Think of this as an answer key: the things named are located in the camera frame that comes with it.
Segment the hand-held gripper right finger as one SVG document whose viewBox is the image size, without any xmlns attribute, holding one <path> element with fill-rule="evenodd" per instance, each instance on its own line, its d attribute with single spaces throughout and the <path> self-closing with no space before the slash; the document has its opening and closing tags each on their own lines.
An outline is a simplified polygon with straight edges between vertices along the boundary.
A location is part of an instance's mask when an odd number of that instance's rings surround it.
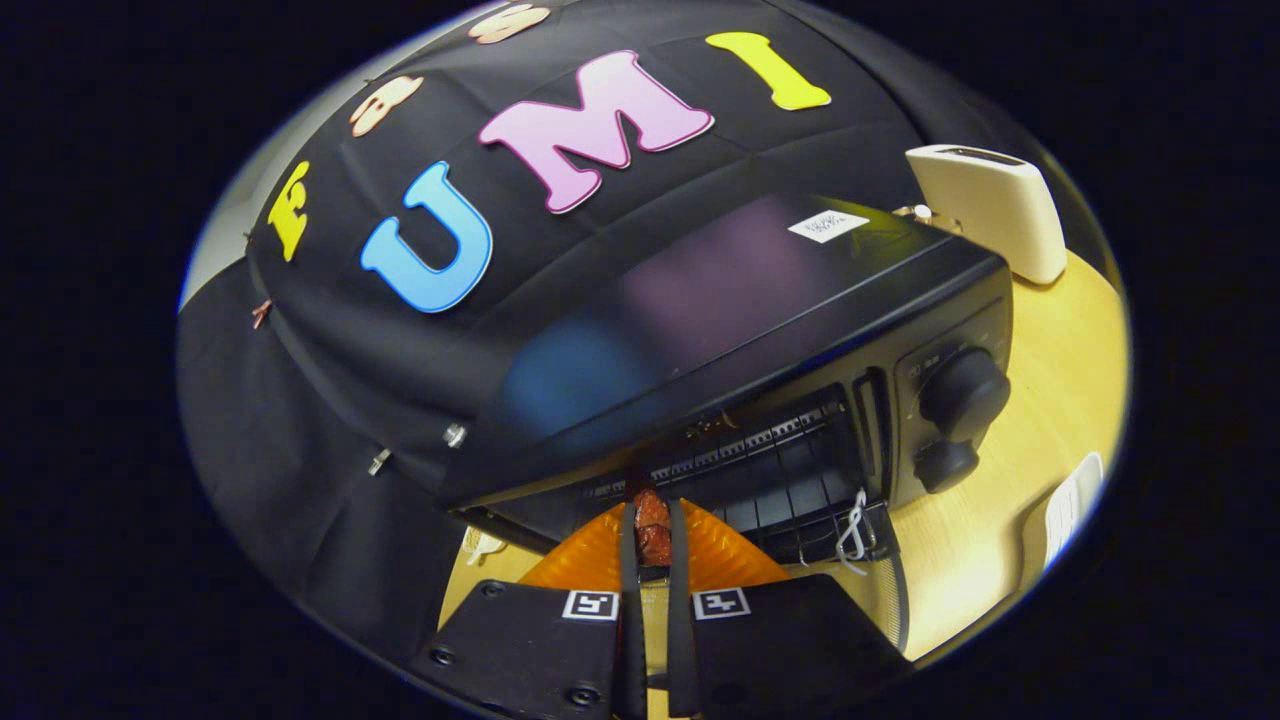
<svg viewBox="0 0 1280 720">
<path fill-rule="evenodd" d="M 669 512 L 672 716 L 847 719 L 913 673 L 832 575 L 788 575 L 685 498 Z"/>
</svg>

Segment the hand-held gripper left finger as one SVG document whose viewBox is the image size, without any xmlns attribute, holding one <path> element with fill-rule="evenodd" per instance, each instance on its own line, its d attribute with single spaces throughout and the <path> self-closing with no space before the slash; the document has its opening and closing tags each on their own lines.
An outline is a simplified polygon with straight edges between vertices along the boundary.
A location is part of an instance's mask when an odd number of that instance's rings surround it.
<svg viewBox="0 0 1280 720">
<path fill-rule="evenodd" d="M 489 719 L 644 719 L 635 515 L 618 503 L 518 580 L 477 582 L 420 646 L 415 676 Z"/>
</svg>

